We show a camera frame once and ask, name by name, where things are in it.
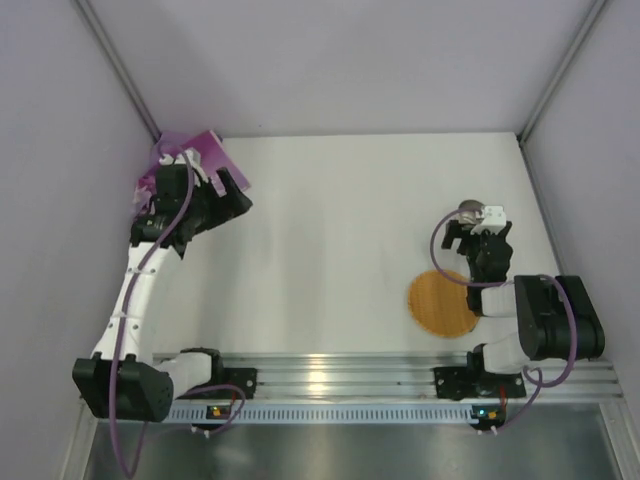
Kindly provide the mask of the purple printed cloth placemat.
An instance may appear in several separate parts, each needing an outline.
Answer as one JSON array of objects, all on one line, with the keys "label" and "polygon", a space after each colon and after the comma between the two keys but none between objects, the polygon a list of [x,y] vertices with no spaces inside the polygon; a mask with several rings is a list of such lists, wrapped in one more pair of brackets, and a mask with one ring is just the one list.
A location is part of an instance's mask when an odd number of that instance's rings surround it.
[{"label": "purple printed cloth placemat", "polygon": [[213,181],[218,194],[226,194],[225,187],[217,173],[222,168],[229,171],[241,191],[250,188],[249,180],[225,152],[221,138],[213,130],[206,130],[197,135],[165,131],[151,149],[148,170],[137,181],[132,201],[134,216],[146,213],[150,208],[151,197],[156,193],[155,171],[160,166],[162,156],[164,154],[180,154],[181,148],[198,152],[200,170]]}]

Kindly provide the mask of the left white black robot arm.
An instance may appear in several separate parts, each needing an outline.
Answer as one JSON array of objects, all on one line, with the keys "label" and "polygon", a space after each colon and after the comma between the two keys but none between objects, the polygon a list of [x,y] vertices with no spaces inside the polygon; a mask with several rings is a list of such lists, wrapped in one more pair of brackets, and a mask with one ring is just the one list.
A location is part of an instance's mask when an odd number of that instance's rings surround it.
[{"label": "left white black robot arm", "polygon": [[131,227],[128,264],[114,311],[87,358],[79,358],[72,379],[97,418],[163,421],[173,402],[200,394],[226,380],[220,352],[191,347],[156,363],[153,340],[174,271],[187,245],[249,211],[251,200],[230,171],[209,175],[192,160],[178,158],[155,172],[152,209]]}]

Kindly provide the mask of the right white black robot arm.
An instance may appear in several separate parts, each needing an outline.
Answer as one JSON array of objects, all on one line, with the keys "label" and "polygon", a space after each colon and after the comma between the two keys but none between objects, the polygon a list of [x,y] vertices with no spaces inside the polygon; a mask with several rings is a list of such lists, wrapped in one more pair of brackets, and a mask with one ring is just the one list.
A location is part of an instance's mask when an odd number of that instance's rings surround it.
[{"label": "right white black robot arm", "polygon": [[523,398],[527,383],[557,386],[577,361],[604,352],[605,332],[580,277],[507,276],[511,227],[510,221],[492,221],[486,213],[456,210],[435,228],[444,234],[441,248],[454,249],[467,261],[470,277],[459,284],[468,310],[516,322],[507,337],[467,352],[465,366],[436,368],[440,399]]}]

